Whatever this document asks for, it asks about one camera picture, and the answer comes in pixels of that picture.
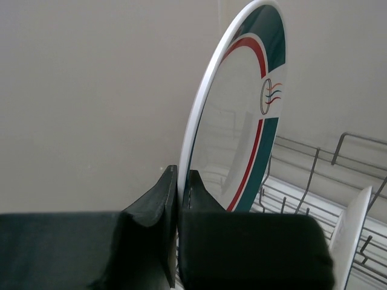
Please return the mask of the white plate red characters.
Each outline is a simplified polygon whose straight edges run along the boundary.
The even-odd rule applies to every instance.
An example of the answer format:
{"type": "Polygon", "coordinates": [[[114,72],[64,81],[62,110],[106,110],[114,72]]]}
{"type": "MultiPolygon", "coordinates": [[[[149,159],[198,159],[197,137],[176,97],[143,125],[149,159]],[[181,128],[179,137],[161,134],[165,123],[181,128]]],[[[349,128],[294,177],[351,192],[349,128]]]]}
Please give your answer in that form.
{"type": "Polygon", "coordinates": [[[372,187],[364,188],[337,221],[329,243],[333,260],[334,289],[345,289],[365,223],[372,187]]]}

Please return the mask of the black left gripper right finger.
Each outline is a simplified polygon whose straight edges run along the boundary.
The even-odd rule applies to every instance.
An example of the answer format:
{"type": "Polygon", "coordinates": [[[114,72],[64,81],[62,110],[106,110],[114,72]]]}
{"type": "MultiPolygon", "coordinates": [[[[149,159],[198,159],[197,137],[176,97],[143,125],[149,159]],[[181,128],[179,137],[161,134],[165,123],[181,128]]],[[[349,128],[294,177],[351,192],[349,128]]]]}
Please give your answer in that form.
{"type": "Polygon", "coordinates": [[[185,289],[332,289],[333,260],[315,219],[228,212],[189,174],[178,221],[185,289]]]}

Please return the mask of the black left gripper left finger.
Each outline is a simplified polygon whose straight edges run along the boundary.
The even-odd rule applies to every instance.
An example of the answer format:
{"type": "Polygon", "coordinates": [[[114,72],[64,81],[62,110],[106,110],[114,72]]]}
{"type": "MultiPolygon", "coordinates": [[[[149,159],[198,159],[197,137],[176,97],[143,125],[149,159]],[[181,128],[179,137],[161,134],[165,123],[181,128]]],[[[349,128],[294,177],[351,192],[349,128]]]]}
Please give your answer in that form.
{"type": "Polygon", "coordinates": [[[171,289],[177,167],[119,211],[1,214],[2,289],[171,289]]]}

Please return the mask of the white plate teal red rim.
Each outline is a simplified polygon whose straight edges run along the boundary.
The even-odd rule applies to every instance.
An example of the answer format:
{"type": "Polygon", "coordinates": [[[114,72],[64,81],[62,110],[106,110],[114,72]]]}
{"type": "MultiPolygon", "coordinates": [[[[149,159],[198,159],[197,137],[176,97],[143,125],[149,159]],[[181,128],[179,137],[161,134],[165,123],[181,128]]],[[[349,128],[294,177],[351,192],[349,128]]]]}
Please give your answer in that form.
{"type": "Polygon", "coordinates": [[[287,34],[276,1],[252,1],[221,37],[193,101],[177,192],[198,172],[227,211],[249,211],[265,176],[284,99],[287,34]]]}

